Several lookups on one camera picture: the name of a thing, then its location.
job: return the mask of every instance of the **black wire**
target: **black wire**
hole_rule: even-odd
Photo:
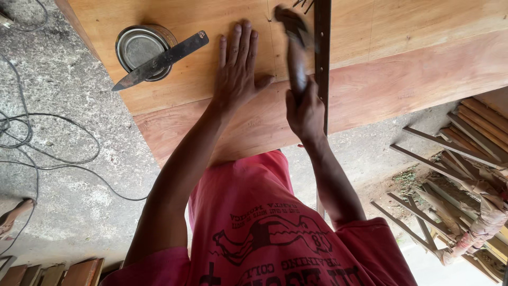
[[[44,7],[44,5],[42,5],[42,3],[39,2],[39,0],[35,0],[35,2],[37,2],[37,4],[39,4],[42,7],[42,10],[44,10],[44,23],[42,23],[42,25],[40,25],[39,27],[30,29],[30,30],[16,28],[15,26],[10,26],[10,28],[13,28],[14,30],[17,30],[20,32],[35,32],[35,31],[39,30],[40,28],[44,27],[48,23],[48,11],[46,10],[46,7]]]
[[[94,159],[97,158],[97,156],[99,155],[99,152],[101,150],[101,145],[99,144],[99,141],[97,140],[97,138],[90,132],[88,131],[85,127],[79,125],[78,123],[74,122],[73,120],[69,119],[69,118],[66,118],[66,117],[63,117],[63,116],[60,116],[60,115],[55,115],[55,114],[51,114],[51,113],[29,113],[28,112],[28,108],[26,107],[26,102],[25,102],[25,97],[23,95],[23,87],[21,85],[21,79],[19,77],[19,73],[17,71],[17,69],[14,67],[14,65],[3,55],[0,53],[0,55],[2,56],[2,59],[4,59],[4,61],[7,62],[7,64],[9,64],[9,66],[11,67],[11,69],[14,71],[14,73],[16,74],[16,79],[18,81],[18,89],[19,89],[19,95],[21,97],[21,102],[23,103],[23,109],[24,109],[24,114],[23,115],[18,115],[18,116],[14,116],[14,117],[9,117],[7,116],[5,113],[3,113],[2,111],[0,111],[0,114],[2,116],[5,117],[5,119],[1,119],[0,120],[0,138],[5,134],[7,136],[9,136],[10,138],[13,138],[15,139],[16,141],[18,141],[18,143],[15,143],[15,144],[12,144],[12,145],[4,145],[4,144],[0,144],[0,147],[1,148],[5,148],[5,149],[16,149],[18,151],[20,151],[26,158],[28,158],[28,160],[30,161],[31,165],[30,164],[26,164],[26,163],[22,163],[22,162],[17,162],[17,161],[0,161],[0,163],[10,163],[10,164],[20,164],[20,165],[24,165],[24,166],[28,166],[28,167],[32,167],[35,169],[36,171],[36,197],[35,197],[35,200],[34,200],[34,206],[32,207],[32,211],[30,212],[30,215],[28,217],[28,219],[26,220],[26,223],[25,225],[21,228],[21,230],[18,232],[18,234],[16,235],[16,237],[14,238],[14,240],[12,241],[11,245],[9,245],[9,247],[7,247],[6,250],[4,250],[2,253],[0,253],[0,256],[2,256],[5,252],[7,252],[13,245],[14,243],[16,242],[16,240],[18,239],[19,235],[23,232],[23,230],[26,228],[26,226],[28,225],[28,223],[30,222],[30,219],[32,217],[32,215],[34,214],[34,211],[35,211],[35,207],[37,205],[37,201],[39,199],[39,170],[55,170],[55,169],[60,169],[60,168],[66,168],[66,167],[74,167],[74,168],[78,168],[78,169],[82,169],[82,170],[85,170],[85,171],[88,171],[90,173],[92,173],[93,175],[97,176],[99,179],[101,179],[101,181],[104,182],[104,184],[106,184],[106,186],[108,186],[108,188],[117,196],[119,196],[120,198],[122,199],[126,199],[128,201],[142,201],[144,199],[146,199],[148,196],[146,197],[143,197],[143,198],[128,198],[128,197],[125,197],[119,193],[117,193],[112,187],[111,185],[103,178],[101,177],[99,174],[95,173],[94,171],[90,170],[90,169],[87,169],[87,168],[84,168],[84,167],[81,167],[81,166],[76,166],[76,165],[70,165],[70,164],[84,164],[84,163],[88,163],[88,162],[91,162],[93,161]],[[50,117],[56,117],[56,118],[60,118],[62,120],[65,120],[67,122],[69,122],[70,124],[72,125],[75,125],[76,127],[80,128],[81,130],[85,131],[88,135],[90,135],[90,137],[93,138],[93,140],[95,141],[96,145],[97,145],[97,152],[90,158],[88,159],[84,159],[84,160],[81,160],[81,161],[76,161],[76,162],[73,162],[73,161],[67,161],[67,160],[64,160],[62,158],[58,158],[54,155],[51,155],[51,154],[48,154],[38,148],[35,148],[34,146],[30,145],[29,142],[31,141],[33,135],[34,135],[34,131],[32,129],[32,126],[30,124],[30,116],[50,116]],[[19,139],[11,134],[9,134],[7,132],[7,130],[11,127],[11,122],[12,121],[16,121],[16,122],[21,122],[23,124],[26,125],[26,128],[27,128],[27,132],[26,132],[26,137],[24,139]],[[61,162],[64,162],[64,163],[67,163],[67,164],[63,164],[63,165],[55,165],[55,166],[49,166],[49,167],[39,167],[36,165],[36,163],[34,162],[34,160],[30,157],[30,155],[28,155],[25,151],[23,151],[20,147],[21,146],[28,146],[34,150],[36,150],[37,152],[40,152],[46,156],[49,156],[53,159],[56,159],[58,161],[61,161]]]

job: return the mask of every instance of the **hammer head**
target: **hammer head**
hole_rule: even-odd
[[[312,36],[303,19],[292,9],[285,9],[282,5],[274,8],[275,19],[284,24],[286,34],[290,40],[295,40],[302,47],[311,46]]]

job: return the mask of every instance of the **knife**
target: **knife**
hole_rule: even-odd
[[[135,86],[150,78],[159,70],[176,63],[206,44],[208,44],[208,36],[205,31],[199,31],[190,38],[137,67],[115,84],[111,91],[117,92]]]

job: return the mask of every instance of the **left hand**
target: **left hand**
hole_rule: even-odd
[[[254,80],[258,32],[252,30],[250,21],[244,21],[243,25],[236,24],[233,28],[229,57],[226,59],[227,44],[226,37],[221,36],[212,105],[234,113],[270,85],[275,77],[266,75]]]

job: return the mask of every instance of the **metal can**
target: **metal can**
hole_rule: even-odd
[[[174,47],[178,42],[166,28],[150,24],[136,25],[123,29],[116,38],[115,51],[118,61],[128,72],[151,60],[155,56]],[[161,69],[146,81],[157,81],[165,78],[173,65]]]

